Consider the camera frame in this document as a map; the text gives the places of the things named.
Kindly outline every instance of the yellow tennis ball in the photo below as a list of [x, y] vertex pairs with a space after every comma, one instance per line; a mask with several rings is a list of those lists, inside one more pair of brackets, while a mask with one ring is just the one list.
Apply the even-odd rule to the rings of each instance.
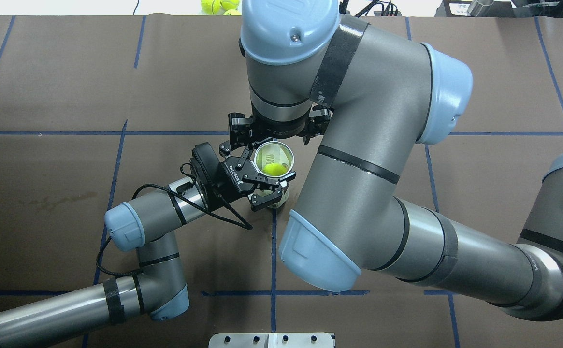
[[227, 10], [223, 15], [241, 15], [241, 12], [238, 10]]
[[262, 173], [270, 176], [282, 176], [287, 171], [287, 168], [279, 163], [269, 163], [262, 168]]
[[223, 7], [224, 10], [235, 10], [239, 7], [239, 0], [221, 0], [221, 7]]
[[200, 0], [202, 11], [206, 14], [215, 14], [221, 8], [219, 0]]

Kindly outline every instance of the robotic arm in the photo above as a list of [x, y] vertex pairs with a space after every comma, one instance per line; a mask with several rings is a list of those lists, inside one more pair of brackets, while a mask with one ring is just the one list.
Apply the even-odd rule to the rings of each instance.
[[[414, 143], [442, 141], [464, 112], [468, 67], [339, 15], [333, 2], [246, 0], [243, 11], [257, 120], [292, 128], [310, 102], [334, 110], [279, 247], [291, 271], [344, 291], [369, 269], [521, 319], [563, 318], [563, 154], [516, 245], [400, 200]], [[374, 73], [383, 61], [389, 71]]]

